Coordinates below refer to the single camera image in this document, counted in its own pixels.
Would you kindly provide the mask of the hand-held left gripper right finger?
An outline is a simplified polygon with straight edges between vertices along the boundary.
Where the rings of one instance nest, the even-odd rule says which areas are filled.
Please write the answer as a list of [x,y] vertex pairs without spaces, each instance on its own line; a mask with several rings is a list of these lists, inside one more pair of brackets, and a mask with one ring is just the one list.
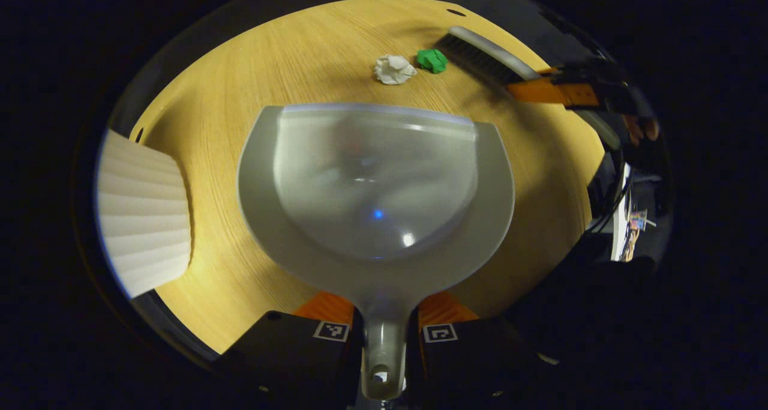
[[537,408],[541,361],[500,316],[439,292],[419,303],[408,352],[411,408]]

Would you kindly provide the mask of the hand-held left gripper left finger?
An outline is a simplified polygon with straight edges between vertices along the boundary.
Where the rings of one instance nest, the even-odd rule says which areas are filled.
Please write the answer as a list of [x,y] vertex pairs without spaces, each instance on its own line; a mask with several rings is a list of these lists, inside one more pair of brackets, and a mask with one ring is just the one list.
[[222,355],[222,373],[257,408],[351,408],[362,331],[351,301],[319,292],[295,312],[266,312]]

